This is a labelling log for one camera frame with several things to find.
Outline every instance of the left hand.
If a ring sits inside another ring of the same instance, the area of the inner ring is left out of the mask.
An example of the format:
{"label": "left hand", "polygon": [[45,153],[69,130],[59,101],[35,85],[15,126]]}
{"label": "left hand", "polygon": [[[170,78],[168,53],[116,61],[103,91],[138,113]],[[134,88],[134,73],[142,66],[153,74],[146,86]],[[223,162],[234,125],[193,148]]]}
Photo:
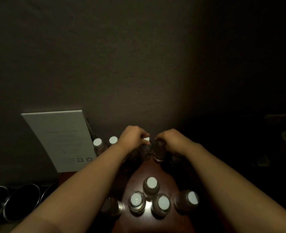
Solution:
{"label": "left hand", "polygon": [[142,144],[149,145],[150,142],[143,139],[146,137],[149,137],[149,133],[145,132],[144,129],[138,126],[127,126],[116,144],[122,147],[128,154]]}

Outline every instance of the qr code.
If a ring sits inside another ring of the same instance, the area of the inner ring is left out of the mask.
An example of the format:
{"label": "qr code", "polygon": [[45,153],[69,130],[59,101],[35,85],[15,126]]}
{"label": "qr code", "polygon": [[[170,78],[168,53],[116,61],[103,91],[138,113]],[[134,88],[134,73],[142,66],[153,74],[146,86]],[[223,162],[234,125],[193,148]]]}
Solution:
{"label": "qr code", "polygon": [[83,163],[84,159],[83,158],[76,158],[77,163]]}
{"label": "qr code", "polygon": [[85,159],[86,159],[86,162],[91,162],[93,160],[92,157],[85,157]]}

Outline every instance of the gray wall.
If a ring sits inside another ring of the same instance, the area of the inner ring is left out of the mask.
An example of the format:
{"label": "gray wall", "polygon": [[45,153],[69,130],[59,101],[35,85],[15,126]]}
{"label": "gray wall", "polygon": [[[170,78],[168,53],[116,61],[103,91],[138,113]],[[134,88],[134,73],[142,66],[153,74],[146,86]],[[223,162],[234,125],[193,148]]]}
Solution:
{"label": "gray wall", "polygon": [[20,114],[72,109],[104,139],[286,112],[286,3],[0,0],[0,184],[57,177]]}

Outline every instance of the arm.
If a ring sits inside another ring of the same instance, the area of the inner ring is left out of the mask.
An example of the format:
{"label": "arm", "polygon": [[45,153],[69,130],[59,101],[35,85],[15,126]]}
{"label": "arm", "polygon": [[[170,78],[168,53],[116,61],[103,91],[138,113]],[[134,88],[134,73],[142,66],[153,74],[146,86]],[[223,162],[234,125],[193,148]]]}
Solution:
{"label": "arm", "polygon": [[13,233],[86,232],[107,197],[122,161],[133,149],[149,144],[149,134],[128,126],[118,142],[75,173],[33,211]]}
{"label": "arm", "polygon": [[175,129],[157,135],[171,153],[185,156],[209,195],[239,232],[286,232],[286,210],[234,169]]}

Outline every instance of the forearm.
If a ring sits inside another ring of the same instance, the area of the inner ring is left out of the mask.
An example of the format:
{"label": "forearm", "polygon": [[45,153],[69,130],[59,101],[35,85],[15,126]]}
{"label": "forearm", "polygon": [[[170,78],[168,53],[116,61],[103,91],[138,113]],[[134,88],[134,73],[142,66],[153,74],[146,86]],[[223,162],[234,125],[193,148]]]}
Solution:
{"label": "forearm", "polygon": [[184,155],[237,232],[286,232],[286,210],[242,175],[199,144]]}
{"label": "forearm", "polygon": [[62,233],[85,232],[100,210],[126,152],[113,145],[53,192],[17,228],[30,231],[33,222]]}

